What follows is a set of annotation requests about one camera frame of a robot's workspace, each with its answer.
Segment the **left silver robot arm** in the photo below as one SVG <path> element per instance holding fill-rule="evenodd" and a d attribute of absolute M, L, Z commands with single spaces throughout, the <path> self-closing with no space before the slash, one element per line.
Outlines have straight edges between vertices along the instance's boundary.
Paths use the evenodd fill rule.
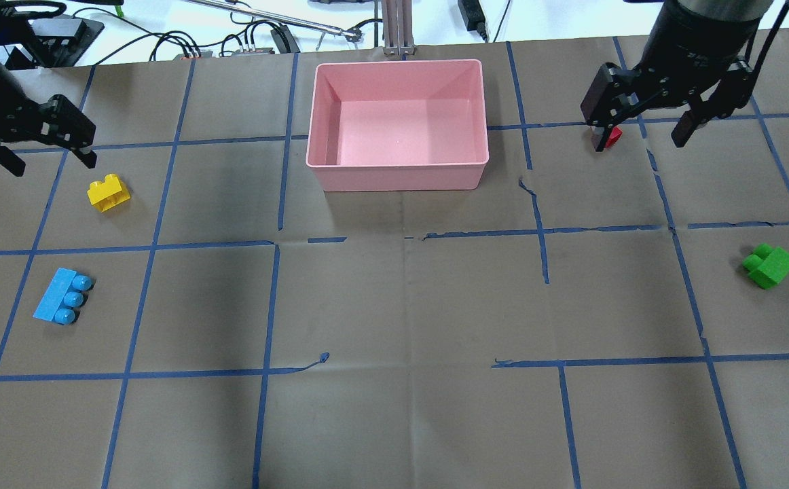
<path fill-rule="evenodd" d="M 55 18 L 66 10 L 65 3 L 55 1 L 0 1 L 0 30 L 5 26 L 22 26 L 26 34 L 10 43 L 33 41 L 32 20 Z M 97 155 L 92 145 L 96 124 L 69 97 L 56 94 L 47 102 L 31 99 L 12 72 L 0 61 L 0 165 L 13 176 L 23 176 L 25 161 L 9 143 L 37 141 L 70 151 L 86 168 L 96 167 Z"/>

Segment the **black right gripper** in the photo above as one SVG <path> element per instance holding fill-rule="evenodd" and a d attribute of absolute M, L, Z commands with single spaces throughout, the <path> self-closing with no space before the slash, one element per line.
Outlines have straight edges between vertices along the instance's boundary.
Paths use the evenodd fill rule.
<path fill-rule="evenodd" d="M 649 109 L 684 105 L 671 138 L 683 148 L 712 118 L 726 118 L 754 92 L 755 69 L 744 56 L 709 56 L 680 46 L 652 47 L 636 67 L 605 62 L 594 75 L 580 109 L 592 130 L 594 151 L 605 151 L 610 130 Z"/>

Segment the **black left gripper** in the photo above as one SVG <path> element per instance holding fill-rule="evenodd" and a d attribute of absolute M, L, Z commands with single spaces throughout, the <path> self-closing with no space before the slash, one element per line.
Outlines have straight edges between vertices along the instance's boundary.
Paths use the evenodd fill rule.
<path fill-rule="evenodd" d="M 72 154 L 87 168 L 94 169 L 98 155 L 92 148 L 96 124 L 62 94 L 38 103 L 29 98 L 16 78 L 0 64 L 0 165 L 15 177 L 22 177 L 26 163 L 7 143 L 37 141 L 57 146 Z"/>

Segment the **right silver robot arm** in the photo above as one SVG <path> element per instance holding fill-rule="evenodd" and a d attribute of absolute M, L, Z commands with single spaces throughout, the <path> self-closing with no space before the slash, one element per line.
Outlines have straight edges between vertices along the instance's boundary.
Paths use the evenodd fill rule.
<path fill-rule="evenodd" d="M 746 105 L 774 37 L 789 12 L 785 2 L 754 66 L 748 58 L 769 1 L 665 1 L 642 59 L 625 69 L 606 62 L 598 69 L 580 108 L 592 127 L 593 148 L 608 147 L 614 129 L 649 109 L 688 105 L 673 129 L 683 147 L 714 118 Z"/>

